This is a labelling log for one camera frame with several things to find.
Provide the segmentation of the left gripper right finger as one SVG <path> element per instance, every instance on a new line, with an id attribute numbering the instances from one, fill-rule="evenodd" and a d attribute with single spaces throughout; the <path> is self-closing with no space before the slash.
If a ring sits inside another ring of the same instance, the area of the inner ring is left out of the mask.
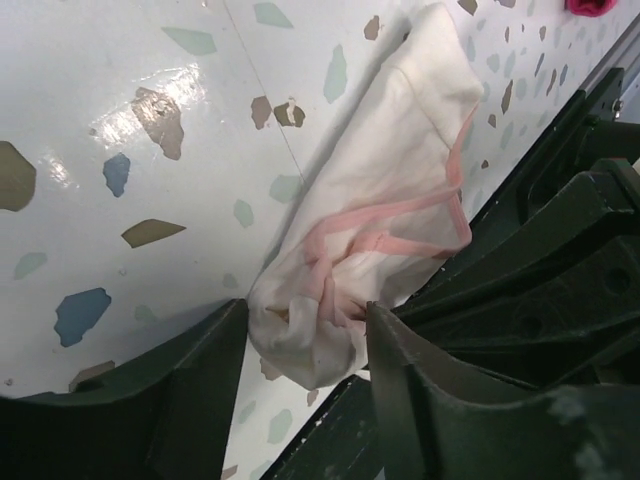
<path id="1" fill-rule="evenodd" d="M 386 478 L 638 478 L 638 387 L 526 391 L 452 357 L 375 303 L 366 340 Z"/>

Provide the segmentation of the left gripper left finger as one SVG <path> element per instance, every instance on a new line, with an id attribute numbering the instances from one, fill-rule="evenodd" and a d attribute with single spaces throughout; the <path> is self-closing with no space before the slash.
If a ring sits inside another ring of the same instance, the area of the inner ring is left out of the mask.
<path id="1" fill-rule="evenodd" d="M 70 393 L 2 398 L 2 478 L 219 478 L 247 325 L 235 299 Z"/>

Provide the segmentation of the white pink-trimmed underwear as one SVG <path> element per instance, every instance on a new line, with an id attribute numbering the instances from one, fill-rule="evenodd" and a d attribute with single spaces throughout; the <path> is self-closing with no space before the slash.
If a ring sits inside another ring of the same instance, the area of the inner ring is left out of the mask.
<path id="1" fill-rule="evenodd" d="M 366 307 L 406 301 L 472 238 L 461 150 L 483 88 L 445 5 L 382 64 L 249 295 L 260 356 L 308 390 L 367 362 Z"/>

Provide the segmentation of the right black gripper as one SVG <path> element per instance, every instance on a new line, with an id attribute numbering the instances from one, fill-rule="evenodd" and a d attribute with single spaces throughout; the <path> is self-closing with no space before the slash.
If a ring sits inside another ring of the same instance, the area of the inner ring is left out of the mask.
<path id="1" fill-rule="evenodd" d="M 601 160 L 520 229 L 425 292 L 485 299 L 569 267 L 517 295 L 436 315 L 395 315 L 454 358 L 525 388 L 639 383 L 639 175 Z"/>

